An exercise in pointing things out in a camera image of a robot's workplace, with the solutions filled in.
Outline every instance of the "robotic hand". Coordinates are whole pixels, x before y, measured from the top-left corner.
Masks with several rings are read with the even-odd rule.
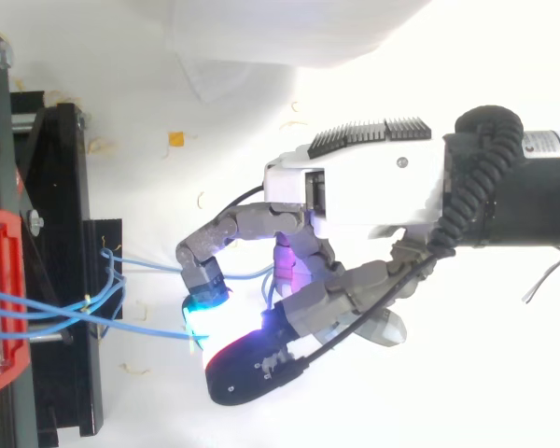
[[[264,203],[227,208],[176,249],[186,307],[203,310],[231,301],[219,250],[237,238],[276,239],[284,298],[260,329],[219,343],[205,368],[212,400],[224,405],[292,381],[353,332],[402,343],[406,330],[387,307],[457,245],[560,245],[560,132],[524,133],[498,106],[463,115],[443,141],[420,119],[349,124],[268,163],[264,191]],[[329,245],[336,232],[378,238],[398,228],[406,232],[388,262],[346,270]],[[324,344],[295,359],[287,344],[309,334]]]

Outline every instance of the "white background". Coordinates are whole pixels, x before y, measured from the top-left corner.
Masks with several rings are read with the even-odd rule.
[[[88,142],[112,143],[88,156],[91,215],[123,218],[128,257],[174,263],[176,243],[257,185],[266,161],[329,123],[421,116],[439,136],[469,108],[499,104],[526,129],[560,129],[560,1],[435,0],[368,56],[332,70],[261,66],[209,104],[166,49],[167,14],[159,1],[0,0],[11,78],[79,98]],[[290,120],[308,124],[280,130]],[[164,158],[169,131],[192,138]],[[374,192],[370,206],[388,194]],[[351,267],[387,255],[385,244],[335,244]],[[249,272],[270,250],[240,243],[221,262]],[[347,341],[235,408],[210,401],[186,343],[113,330],[101,345],[105,425],[85,440],[63,430],[61,446],[560,447],[560,269],[531,305],[520,302],[558,258],[459,250],[397,304],[406,344]],[[126,320],[180,328],[179,276],[129,273],[128,289]]]

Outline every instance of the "red box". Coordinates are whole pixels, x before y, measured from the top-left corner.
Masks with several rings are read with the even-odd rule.
[[[22,261],[21,218],[0,210],[0,291],[24,297],[25,281]],[[24,305],[0,301],[0,308],[8,311],[25,312]],[[27,321],[0,317],[1,331],[25,332]],[[30,362],[27,340],[0,341],[3,363],[0,366],[0,389],[11,383]]]

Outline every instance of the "black metal frame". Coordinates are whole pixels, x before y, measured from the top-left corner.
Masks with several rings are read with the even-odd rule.
[[[21,100],[25,95],[31,95],[26,102]],[[38,97],[33,92],[13,93],[13,113],[30,113],[30,103]],[[27,104],[24,110],[19,109],[21,103]],[[97,294],[105,283],[106,260],[99,250],[103,241],[112,248],[121,243],[121,221],[89,220],[80,111],[72,104],[48,108],[37,104],[32,113],[30,133],[15,136],[17,166],[30,200],[21,201],[21,215],[26,217],[32,204],[45,221],[36,237],[26,233],[27,289],[32,297],[65,306],[85,294]],[[119,299],[120,292],[96,314],[111,317]],[[79,427],[81,436],[92,436],[101,428],[98,332],[93,324],[79,322],[62,342],[32,344],[40,447],[58,446],[59,427]]]
[[[14,142],[11,104],[14,114],[35,114],[30,132],[17,133]],[[7,70],[0,69],[0,208],[23,218],[27,295],[58,306],[101,289],[107,278],[106,260],[99,256],[103,237],[110,247],[122,237],[121,220],[89,220],[79,114],[71,104],[45,108],[43,92],[9,95]],[[32,209],[45,222],[37,236],[27,222]],[[119,297],[96,314],[112,317]],[[32,344],[32,367],[0,391],[0,447],[33,448],[37,441],[58,446],[60,427],[79,427],[81,436],[99,431],[104,417],[97,334],[94,325],[79,322],[61,333],[61,341]]]

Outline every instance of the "blue cable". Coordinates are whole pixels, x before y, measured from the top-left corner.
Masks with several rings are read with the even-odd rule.
[[[182,271],[183,271],[180,268],[172,268],[170,266],[162,266],[161,264],[148,263],[148,262],[145,262],[145,261],[139,261],[137,259],[123,259],[121,257],[115,257],[114,255],[112,255],[112,257],[110,257],[110,255],[108,255],[106,253],[106,251],[108,251],[108,250],[109,249],[104,248],[100,251],[100,254],[102,255],[102,257],[104,257],[106,259],[112,259],[114,261],[119,261],[121,263],[136,264],[137,266],[143,266],[143,267],[149,268],[149,269],[157,269],[157,270],[160,270],[160,271],[166,271],[168,273],[182,273]],[[260,271],[257,271],[256,273],[247,273],[247,274],[230,273],[230,274],[224,275],[224,276],[226,278],[228,278],[229,280],[252,280],[254,278],[258,278],[258,277],[261,277],[262,275],[265,275],[271,268],[273,268],[273,264],[263,268]]]
[[[112,297],[112,294],[108,294],[108,292],[110,291],[110,288],[112,287],[112,283],[113,283],[114,278],[116,277],[118,280],[124,280],[125,282],[126,282],[126,279],[114,270],[110,270],[109,268],[105,268],[105,269],[107,271],[109,271],[108,281],[105,284],[105,286],[102,288],[102,290],[96,296],[92,297],[88,301],[78,301],[77,303],[73,303],[72,305],[64,306],[64,308],[61,308],[61,309],[69,310],[69,311],[76,311],[76,310],[80,310],[81,308],[89,307],[90,305],[93,305],[93,304],[98,303],[98,302],[100,303],[100,306],[101,306],[105,303],[105,301],[107,299]],[[12,318],[15,318],[15,319],[39,320],[39,319],[51,319],[53,317],[58,317],[59,315],[54,314],[54,313],[32,313],[32,312],[7,311],[7,310],[3,310],[2,308],[0,308],[0,316],[2,316],[2,317],[12,317]]]
[[[112,251],[110,249],[106,249],[105,251],[109,252],[110,255],[113,255]],[[122,276],[119,273],[114,271],[114,260],[113,259],[110,259],[110,262],[108,263],[108,266],[105,268],[105,270],[108,272],[108,280],[105,283],[105,286],[102,288],[102,290],[96,296],[92,297],[89,301],[79,301],[77,303],[73,303],[72,305],[67,305],[67,306],[64,307],[64,310],[76,311],[76,310],[80,310],[81,308],[83,308],[85,306],[92,305],[92,304],[96,303],[112,287],[112,283],[114,283],[114,277],[115,276],[118,279],[122,278]],[[17,311],[5,312],[5,310],[2,310],[2,309],[0,309],[0,315],[4,316],[4,317],[14,317],[15,319],[27,319],[27,320],[51,319],[53,317],[58,317],[59,316],[59,315],[56,315],[54,313],[28,313],[28,312],[25,313],[25,312],[17,312]]]
[[[125,283],[126,283],[126,279],[122,279],[117,285],[110,288],[110,290],[98,302],[96,302],[93,306],[90,306],[88,308],[87,313],[91,314],[94,311],[96,311],[97,309],[99,309],[110,297],[112,297],[112,294],[114,294],[116,291],[118,291],[119,289],[124,287]],[[2,315],[4,317],[20,318],[20,317],[18,317],[19,314],[20,313],[17,313],[15,311],[6,311],[6,310],[3,310],[3,309],[0,308],[0,315]],[[25,332],[25,333],[12,333],[12,332],[2,332],[2,331],[0,331],[0,339],[20,339],[18,337],[19,335],[25,335],[24,339],[31,339],[31,338],[35,338],[35,337],[38,337],[38,336],[46,336],[47,334],[56,333],[56,332],[60,331],[61,329],[65,329],[67,327],[70,327],[71,325],[76,324],[76,322],[78,322],[78,321],[79,321],[79,319],[77,319],[77,318],[70,318],[70,319],[64,320],[64,322],[52,325],[52,326],[47,327],[45,329],[39,329],[37,331],[28,331],[28,332]]]
[[[116,319],[117,314],[120,311],[120,308],[122,308],[122,304],[124,303],[124,300],[127,297],[127,288],[126,286],[122,287],[122,296],[120,297],[120,301],[119,304],[117,305],[116,309],[114,310],[114,313],[112,313],[112,317],[110,318],[110,320],[114,320]],[[110,330],[110,326],[107,326],[104,331],[102,331],[102,334],[100,335],[100,338],[103,339],[106,334],[108,333],[108,331]]]
[[[200,340],[200,339],[207,338],[207,336],[205,335],[191,335],[191,334],[180,333],[176,331],[165,331],[161,329],[146,329],[143,327],[137,327],[136,325],[130,325],[122,322],[113,321],[110,319],[104,319],[96,315],[86,315],[84,313],[79,313],[76,311],[64,310],[56,306],[40,303],[39,301],[32,301],[30,299],[11,296],[10,294],[5,294],[3,292],[0,292],[0,300],[11,301],[13,303],[18,303],[19,305],[29,306],[31,308],[36,308],[38,310],[47,311],[57,315],[64,315],[66,317],[72,317],[74,319],[84,320],[86,322],[92,322],[92,324],[104,325],[106,327],[110,326],[113,329],[122,329],[125,331],[132,331],[136,333],[146,334],[148,336],[159,336],[162,338],[181,339],[181,340],[191,340],[191,339]],[[0,339],[28,339],[29,334],[30,333],[0,333]]]
[[[265,274],[265,277],[263,277],[263,281],[261,282],[261,297],[263,297],[263,299],[266,301],[268,301],[268,293],[265,290],[265,287],[268,283],[268,280],[270,279],[270,277],[272,276],[273,271],[269,271],[268,273]]]

